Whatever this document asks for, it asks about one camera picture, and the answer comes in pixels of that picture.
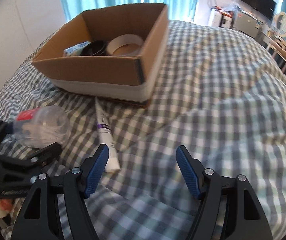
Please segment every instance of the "white tube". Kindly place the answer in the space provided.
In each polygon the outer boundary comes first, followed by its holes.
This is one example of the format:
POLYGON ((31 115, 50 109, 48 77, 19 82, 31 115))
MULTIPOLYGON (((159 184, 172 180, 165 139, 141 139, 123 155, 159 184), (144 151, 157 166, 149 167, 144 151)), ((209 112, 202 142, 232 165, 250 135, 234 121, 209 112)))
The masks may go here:
POLYGON ((105 166, 105 172, 116 172, 119 171, 120 163, 117 158, 117 152, 114 147, 113 137, 111 133, 111 129, 106 117, 106 113, 102 109, 99 104, 99 100, 95 97, 95 109, 96 109, 96 117, 97 117, 97 129, 100 135, 100 143, 104 143, 108 146, 109 156, 108 161, 105 166))

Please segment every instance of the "open cardboard box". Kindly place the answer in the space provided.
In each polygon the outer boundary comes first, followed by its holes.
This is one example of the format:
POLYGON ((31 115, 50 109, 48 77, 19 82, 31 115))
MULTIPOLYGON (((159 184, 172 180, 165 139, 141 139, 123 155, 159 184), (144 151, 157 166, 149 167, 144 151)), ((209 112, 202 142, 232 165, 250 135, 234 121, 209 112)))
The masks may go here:
POLYGON ((167 5, 137 3, 83 11, 63 25, 33 58, 51 82, 69 92, 145 106, 151 98, 168 38, 167 5), (63 57, 84 41, 136 34, 144 40, 136 57, 63 57))

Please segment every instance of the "screw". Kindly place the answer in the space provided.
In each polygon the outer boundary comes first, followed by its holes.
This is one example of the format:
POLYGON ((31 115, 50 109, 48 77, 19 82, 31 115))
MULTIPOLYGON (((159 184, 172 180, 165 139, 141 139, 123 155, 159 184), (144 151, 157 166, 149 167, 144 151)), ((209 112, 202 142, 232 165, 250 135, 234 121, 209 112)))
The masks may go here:
POLYGON ((238 179, 240 181, 245 181, 246 180, 246 177, 244 175, 238 175, 238 179))
POLYGON ((73 174, 78 174, 80 171, 81 171, 81 169, 78 167, 72 169, 73 174))
POLYGON ((39 179, 45 179, 46 178, 46 173, 42 173, 39 175, 39 179))
POLYGON ((207 175, 213 175, 213 174, 214 174, 214 171, 213 171, 212 169, 206 169, 206 170, 205 170, 205 173, 206 173, 207 175))
POLYGON ((38 160, 37 157, 33 157, 33 158, 31 159, 31 162, 32 162, 32 163, 35 163, 35 162, 37 162, 37 160, 38 160))
POLYGON ((37 176, 33 176, 31 179, 30 179, 30 182, 33 184, 37 179, 37 176))

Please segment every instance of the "blue gripper pad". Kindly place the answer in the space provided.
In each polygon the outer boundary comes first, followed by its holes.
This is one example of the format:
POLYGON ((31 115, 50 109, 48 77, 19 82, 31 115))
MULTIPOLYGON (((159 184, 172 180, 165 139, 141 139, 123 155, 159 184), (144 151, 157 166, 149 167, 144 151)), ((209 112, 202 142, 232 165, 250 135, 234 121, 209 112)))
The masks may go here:
POLYGON ((84 191, 84 194, 87 198, 95 192, 99 184, 99 181, 102 177, 105 166, 107 164, 108 156, 109 156, 108 147, 104 145, 95 163, 93 164, 93 167, 89 172, 89 175, 87 176, 86 189, 84 191))
POLYGON ((187 160, 181 147, 176 149, 176 162, 181 170, 185 183, 192 194, 196 199, 200 199, 201 192, 198 187, 198 180, 196 173, 194 172, 191 164, 187 160))

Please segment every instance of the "bed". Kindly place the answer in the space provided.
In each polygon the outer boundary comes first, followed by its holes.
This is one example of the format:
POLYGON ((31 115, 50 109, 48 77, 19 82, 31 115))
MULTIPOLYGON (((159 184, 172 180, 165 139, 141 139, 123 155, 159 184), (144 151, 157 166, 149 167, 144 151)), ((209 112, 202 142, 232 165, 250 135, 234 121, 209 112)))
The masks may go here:
MULTIPOLYGON (((66 112, 70 139, 59 161, 44 170, 54 176, 97 149, 94 99, 55 87, 31 64, 37 51, 1 90, 0 119, 11 121, 20 111, 47 105, 66 112)), ((122 167, 117 174, 105 173, 86 201, 100 239, 185 238, 198 202, 176 165, 179 145, 222 176, 246 175, 274 239, 286 234, 286 76, 256 41, 233 30, 171 21, 150 106, 100 104, 122 167)), ((31 152, 10 135, 0 146, 0 154, 15 158, 31 152)), ((15 200, 12 223, 22 203, 15 200)), ((62 196, 59 209, 64 236, 72 239, 62 196)), ((2 230, 5 239, 11 231, 12 226, 2 230)))

